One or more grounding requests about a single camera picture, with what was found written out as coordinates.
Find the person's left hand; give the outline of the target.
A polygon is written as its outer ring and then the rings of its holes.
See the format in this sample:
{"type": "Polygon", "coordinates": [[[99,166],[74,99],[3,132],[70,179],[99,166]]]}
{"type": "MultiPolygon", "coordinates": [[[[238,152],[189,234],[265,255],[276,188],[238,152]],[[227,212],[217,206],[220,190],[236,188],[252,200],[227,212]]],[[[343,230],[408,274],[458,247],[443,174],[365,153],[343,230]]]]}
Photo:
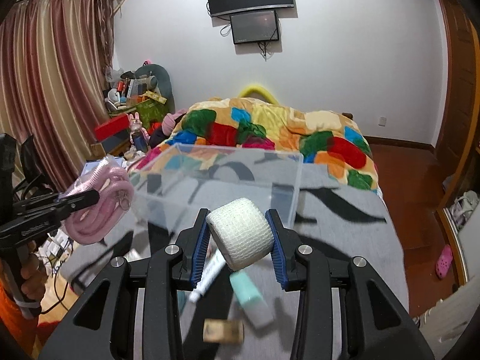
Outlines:
{"type": "Polygon", "coordinates": [[[28,259],[23,263],[21,276],[24,283],[22,293],[30,300],[40,302],[46,293],[47,272],[39,258],[35,255],[36,243],[28,243],[28,259]]]}

